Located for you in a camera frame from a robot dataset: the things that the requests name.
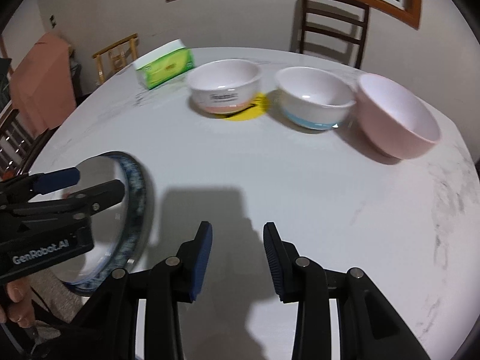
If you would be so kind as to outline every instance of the pink cloth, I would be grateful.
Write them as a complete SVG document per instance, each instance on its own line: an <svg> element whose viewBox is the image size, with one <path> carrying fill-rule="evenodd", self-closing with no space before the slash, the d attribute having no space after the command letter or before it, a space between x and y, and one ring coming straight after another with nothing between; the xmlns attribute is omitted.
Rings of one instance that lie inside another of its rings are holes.
<svg viewBox="0 0 480 360"><path fill-rule="evenodd" d="M34 138L61 125L75 109L68 43L42 36L11 75L10 96Z"/></svg>

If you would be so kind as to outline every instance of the white bowl with pink base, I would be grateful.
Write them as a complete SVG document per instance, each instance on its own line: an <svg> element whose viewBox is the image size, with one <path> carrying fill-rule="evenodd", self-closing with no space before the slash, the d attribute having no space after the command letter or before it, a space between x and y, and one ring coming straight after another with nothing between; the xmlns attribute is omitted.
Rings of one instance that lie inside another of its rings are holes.
<svg viewBox="0 0 480 360"><path fill-rule="evenodd" d="M441 139L437 121L412 92L376 74L358 81L358 122L385 154L411 159L425 154Z"/></svg>
<svg viewBox="0 0 480 360"><path fill-rule="evenodd" d="M244 59L203 64L187 77L191 98L211 114L232 114L247 108L260 91L260 67Z"/></svg>

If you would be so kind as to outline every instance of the metal pivot bolt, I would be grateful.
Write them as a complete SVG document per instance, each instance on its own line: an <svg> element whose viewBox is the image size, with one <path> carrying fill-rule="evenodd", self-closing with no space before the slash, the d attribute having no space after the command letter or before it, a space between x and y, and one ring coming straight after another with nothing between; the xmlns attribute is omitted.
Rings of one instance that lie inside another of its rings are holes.
<svg viewBox="0 0 480 360"><path fill-rule="evenodd" d="M80 219L84 219L85 216L86 215L83 212L77 212L76 214L73 214L73 218L77 221L79 221Z"/></svg>
<svg viewBox="0 0 480 360"><path fill-rule="evenodd" d="M178 264L180 264L180 259L176 256L168 257L165 260L165 264L167 264L168 266L177 266Z"/></svg>
<svg viewBox="0 0 480 360"><path fill-rule="evenodd" d="M114 269L112 272L112 277L114 279L121 279L123 276L125 276L125 270L122 268Z"/></svg>
<svg viewBox="0 0 480 360"><path fill-rule="evenodd" d="M363 277L363 271L360 268L350 269L350 274L356 279L360 279Z"/></svg>
<svg viewBox="0 0 480 360"><path fill-rule="evenodd" d="M297 266L301 266L301 267L305 268L306 266L308 266L310 264L310 260L306 257L298 257L295 260L295 263L297 264Z"/></svg>

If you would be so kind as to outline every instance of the yellow sticker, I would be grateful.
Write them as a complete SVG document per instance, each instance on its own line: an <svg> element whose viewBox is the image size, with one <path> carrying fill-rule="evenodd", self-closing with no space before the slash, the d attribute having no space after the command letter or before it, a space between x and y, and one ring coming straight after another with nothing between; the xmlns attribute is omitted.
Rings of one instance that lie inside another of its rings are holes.
<svg viewBox="0 0 480 360"><path fill-rule="evenodd" d="M263 93L258 93L252 100L251 104L242 111L235 112L229 115L216 115L219 119L232 120L234 122L240 122L243 120L255 119L262 116L268 111L270 102Z"/></svg>

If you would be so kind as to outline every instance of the round white table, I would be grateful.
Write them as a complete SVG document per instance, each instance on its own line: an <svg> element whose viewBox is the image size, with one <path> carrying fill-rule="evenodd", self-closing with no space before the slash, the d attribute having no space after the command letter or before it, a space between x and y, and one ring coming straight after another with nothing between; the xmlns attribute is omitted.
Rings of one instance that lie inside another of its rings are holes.
<svg viewBox="0 0 480 360"><path fill-rule="evenodd" d="M194 49L197 65L257 62L262 91L288 66L331 71L355 86L360 71L289 52ZM98 88L55 133L31 172L75 166L124 151L154 188L148 244L136 270L151 268L191 239L202 220L214 241L201 294L180 305L185 357L291 358L297 304L275 295L263 250L266 222L325 269L361 267L432 360L455 354L480 314L479 180L455 124L428 106L442 141L396 162L378 154L355 125L313 133L276 110L234 122L199 113L185 75L146 91L127 67ZM332 308L332 358L339 359ZM137 353L143 353L143 312Z"/></svg>

